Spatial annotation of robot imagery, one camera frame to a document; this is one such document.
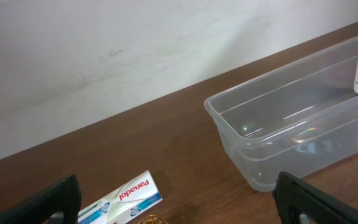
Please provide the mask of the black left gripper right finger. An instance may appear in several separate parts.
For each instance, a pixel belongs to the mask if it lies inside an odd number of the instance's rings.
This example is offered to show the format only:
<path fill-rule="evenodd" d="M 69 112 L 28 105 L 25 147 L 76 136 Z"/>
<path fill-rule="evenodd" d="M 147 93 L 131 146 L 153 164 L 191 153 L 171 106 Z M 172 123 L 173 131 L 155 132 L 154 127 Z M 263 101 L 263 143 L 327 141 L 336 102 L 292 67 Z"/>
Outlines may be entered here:
<path fill-rule="evenodd" d="M 304 182 L 280 172 L 273 198 L 282 223 L 358 224 L 358 210 Z"/>

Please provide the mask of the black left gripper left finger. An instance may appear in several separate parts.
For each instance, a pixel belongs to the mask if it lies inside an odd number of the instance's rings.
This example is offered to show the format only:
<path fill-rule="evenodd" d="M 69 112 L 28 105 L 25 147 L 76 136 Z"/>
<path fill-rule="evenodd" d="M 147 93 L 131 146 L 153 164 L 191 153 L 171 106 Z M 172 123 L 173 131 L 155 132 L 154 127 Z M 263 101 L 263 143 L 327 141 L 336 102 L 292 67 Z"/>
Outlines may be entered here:
<path fill-rule="evenodd" d="M 75 224 L 80 207 L 80 185 L 73 174 L 1 212 L 0 224 Z"/>

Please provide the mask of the gold lid balm jar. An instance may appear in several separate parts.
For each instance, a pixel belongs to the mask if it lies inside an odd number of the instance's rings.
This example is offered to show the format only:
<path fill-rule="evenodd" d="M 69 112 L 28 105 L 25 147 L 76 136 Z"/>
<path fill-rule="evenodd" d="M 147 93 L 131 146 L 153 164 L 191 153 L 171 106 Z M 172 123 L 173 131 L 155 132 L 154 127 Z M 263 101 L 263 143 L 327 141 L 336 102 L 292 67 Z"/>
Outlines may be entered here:
<path fill-rule="evenodd" d="M 138 224 L 168 224 L 168 222 L 159 215 L 148 215 Z"/>

